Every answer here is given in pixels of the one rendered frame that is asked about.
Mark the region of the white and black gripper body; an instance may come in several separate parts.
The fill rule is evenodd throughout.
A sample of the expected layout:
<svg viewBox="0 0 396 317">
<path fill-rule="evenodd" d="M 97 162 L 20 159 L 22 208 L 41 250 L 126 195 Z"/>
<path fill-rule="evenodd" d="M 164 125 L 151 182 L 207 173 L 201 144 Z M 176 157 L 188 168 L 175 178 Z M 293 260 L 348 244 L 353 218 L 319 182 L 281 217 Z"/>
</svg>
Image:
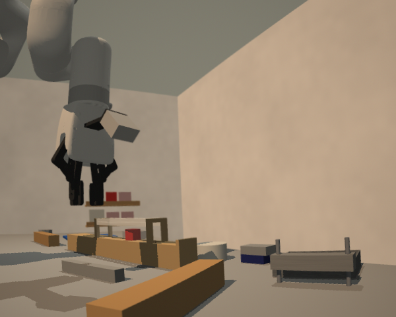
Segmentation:
<svg viewBox="0 0 396 317">
<path fill-rule="evenodd" d="M 82 162 L 83 166 L 111 164 L 114 161 L 114 139 L 105 129 L 95 130 L 84 124 L 102 116 L 109 106 L 96 100 L 77 100 L 63 107 L 57 131 L 56 148 L 65 137 L 64 160 Z"/>
</svg>

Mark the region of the grey cylinder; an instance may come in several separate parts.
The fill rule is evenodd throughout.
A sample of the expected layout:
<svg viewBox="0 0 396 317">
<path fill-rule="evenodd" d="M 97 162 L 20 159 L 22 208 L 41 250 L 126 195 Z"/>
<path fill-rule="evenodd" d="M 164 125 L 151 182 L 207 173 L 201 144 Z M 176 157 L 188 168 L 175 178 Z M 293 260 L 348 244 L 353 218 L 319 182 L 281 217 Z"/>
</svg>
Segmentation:
<svg viewBox="0 0 396 317">
<path fill-rule="evenodd" d="M 201 242 L 197 243 L 198 260 L 214 259 L 224 260 L 227 258 L 226 242 Z"/>
</svg>

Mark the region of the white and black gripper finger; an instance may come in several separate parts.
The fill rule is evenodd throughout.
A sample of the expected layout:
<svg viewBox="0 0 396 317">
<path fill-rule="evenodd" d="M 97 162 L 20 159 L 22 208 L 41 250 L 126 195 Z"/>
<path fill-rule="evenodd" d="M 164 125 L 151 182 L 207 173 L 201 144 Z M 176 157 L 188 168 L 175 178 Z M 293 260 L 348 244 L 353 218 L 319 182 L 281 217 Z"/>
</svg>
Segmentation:
<svg viewBox="0 0 396 317">
<path fill-rule="evenodd" d="M 94 164 L 90 163 L 92 183 L 90 184 L 90 205 L 103 205 L 104 204 L 104 182 L 106 178 L 115 170 L 117 170 L 117 164 L 114 159 L 113 163 L 105 164 Z M 98 173 L 99 171 L 99 173 Z"/>
<path fill-rule="evenodd" d="M 60 168 L 69 182 L 69 199 L 70 205 L 84 204 L 84 183 L 81 180 L 81 170 L 83 162 L 75 161 L 69 158 L 68 164 L 64 160 L 67 149 L 65 147 L 65 137 L 55 154 L 51 158 L 51 162 Z M 74 167 L 75 166 L 75 167 Z"/>
</svg>

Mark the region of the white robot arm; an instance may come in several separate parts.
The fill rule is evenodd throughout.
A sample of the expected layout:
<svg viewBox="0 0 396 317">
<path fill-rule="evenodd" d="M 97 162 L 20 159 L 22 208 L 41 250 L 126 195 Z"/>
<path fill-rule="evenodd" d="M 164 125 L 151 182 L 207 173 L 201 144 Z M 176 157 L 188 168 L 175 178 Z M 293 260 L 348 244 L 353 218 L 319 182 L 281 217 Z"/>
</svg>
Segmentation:
<svg viewBox="0 0 396 317">
<path fill-rule="evenodd" d="M 27 39 L 33 68 L 48 82 L 69 81 L 68 104 L 96 100 L 109 106 L 84 127 L 105 129 L 112 139 L 133 143 L 140 129 L 110 101 L 112 49 L 107 41 L 87 36 L 71 46 L 73 9 L 78 0 L 0 0 L 0 78 L 13 68 Z M 71 51 L 72 50 L 72 51 Z"/>
</svg>

